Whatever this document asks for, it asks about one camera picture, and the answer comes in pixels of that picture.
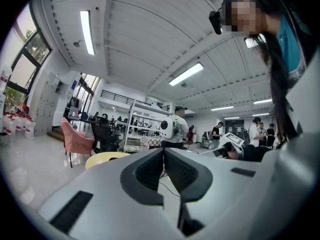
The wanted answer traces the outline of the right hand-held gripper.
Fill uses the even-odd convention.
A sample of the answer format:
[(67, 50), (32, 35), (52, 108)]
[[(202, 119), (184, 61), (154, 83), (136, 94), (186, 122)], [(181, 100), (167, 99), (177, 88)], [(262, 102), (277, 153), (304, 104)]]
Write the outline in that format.
[(220, 138), (219, 146), (200, 155), (221, 159), (244, 160), (244, 140), (228, 132)]

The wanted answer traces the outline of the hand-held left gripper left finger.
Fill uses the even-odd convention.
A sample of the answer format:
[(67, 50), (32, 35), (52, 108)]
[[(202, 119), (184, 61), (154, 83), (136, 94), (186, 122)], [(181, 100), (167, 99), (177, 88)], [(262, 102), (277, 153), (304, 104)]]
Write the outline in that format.
[(158, 193), (158, 187), (163, 162), (163, 149), (157, 148), (129, 164), (120, 174), (123, 190), (142, 205), (162, 207), (164, 198)]

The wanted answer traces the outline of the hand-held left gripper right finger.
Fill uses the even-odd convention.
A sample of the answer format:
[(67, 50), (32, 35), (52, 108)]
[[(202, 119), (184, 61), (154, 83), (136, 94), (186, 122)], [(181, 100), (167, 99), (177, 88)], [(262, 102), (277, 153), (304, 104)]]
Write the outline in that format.
[(180, 194), (177, 228), (185, 236), (191, 236), (204, 225), (191, 218), (187, 203), (204, 197), (213, 182), (213, 175), (206, 166), (170, 148), (163, 150), (163, 161), (165, 172)]

